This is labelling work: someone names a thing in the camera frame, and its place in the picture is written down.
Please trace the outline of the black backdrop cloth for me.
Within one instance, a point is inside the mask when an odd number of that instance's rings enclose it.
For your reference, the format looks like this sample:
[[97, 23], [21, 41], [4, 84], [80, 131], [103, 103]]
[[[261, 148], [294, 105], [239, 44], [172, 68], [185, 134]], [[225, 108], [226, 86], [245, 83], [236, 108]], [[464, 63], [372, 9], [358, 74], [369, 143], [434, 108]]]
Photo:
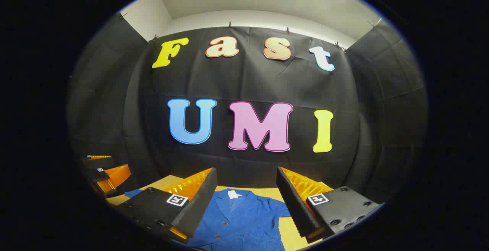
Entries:
[[275, 187], [276, 169], [375, 202], [419, 160], [426, 90], [411, 49], [381, 21], [351, 47], [274, 29], [184, 31], [146, 41], [116, 14], [75, 65], [74, 158], [128, 164], [129, 191], [215, 167], [229, 187]]

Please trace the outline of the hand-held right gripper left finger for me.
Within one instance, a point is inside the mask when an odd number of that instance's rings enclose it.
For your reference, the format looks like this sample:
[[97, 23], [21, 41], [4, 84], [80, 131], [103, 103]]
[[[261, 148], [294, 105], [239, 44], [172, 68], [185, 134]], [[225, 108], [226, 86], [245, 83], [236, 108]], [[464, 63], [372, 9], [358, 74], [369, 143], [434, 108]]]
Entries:
[[208, 168], [177, 183], [147, 187], [116, 211], [154, 236], [187, 244], [194, 236], [217, 187], [217, 169]]

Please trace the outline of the blue corduroy shirt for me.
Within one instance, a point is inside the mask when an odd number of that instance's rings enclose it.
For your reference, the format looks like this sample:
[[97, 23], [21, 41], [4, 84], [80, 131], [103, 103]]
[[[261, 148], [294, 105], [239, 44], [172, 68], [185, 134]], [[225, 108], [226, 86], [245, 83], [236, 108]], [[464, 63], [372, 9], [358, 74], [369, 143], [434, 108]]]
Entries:
[[285, 203], [252, 191], [214, 191], [196, 233], [187, 244], [198, 251], [286, 251], [280, 218], [289, 217]]

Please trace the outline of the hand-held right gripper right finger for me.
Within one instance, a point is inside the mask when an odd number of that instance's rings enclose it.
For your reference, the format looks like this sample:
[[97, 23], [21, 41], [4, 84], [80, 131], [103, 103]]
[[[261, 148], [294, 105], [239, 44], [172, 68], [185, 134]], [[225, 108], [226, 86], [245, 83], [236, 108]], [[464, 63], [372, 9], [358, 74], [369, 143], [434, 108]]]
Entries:
[[383, 206], [347, 186], [332, 189], [281, 166], [276, 185], [299, 235], [308, 243], [346, 231]]

